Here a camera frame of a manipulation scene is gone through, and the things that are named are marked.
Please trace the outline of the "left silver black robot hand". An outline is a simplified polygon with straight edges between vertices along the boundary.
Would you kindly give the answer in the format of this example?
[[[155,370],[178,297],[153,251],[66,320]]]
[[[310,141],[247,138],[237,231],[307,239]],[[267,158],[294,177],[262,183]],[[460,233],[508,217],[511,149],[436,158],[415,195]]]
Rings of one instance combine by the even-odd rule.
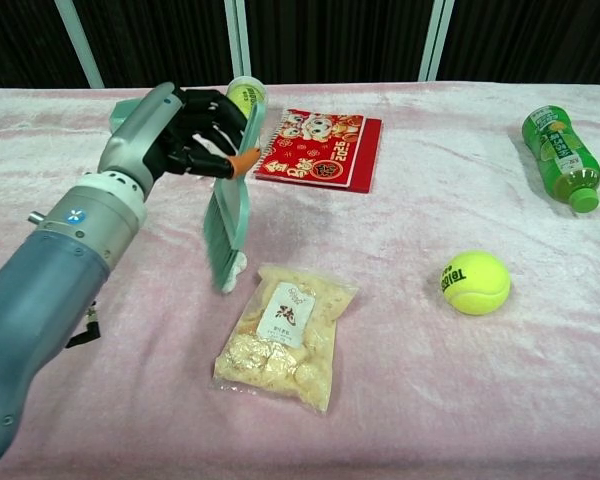
[[[116,171],[148,195],[164,174],[234,179],[259,160],[239,151],[247,118],[215,89],[183,90],[165,82],[146,94],[109,138],[97,171]]]

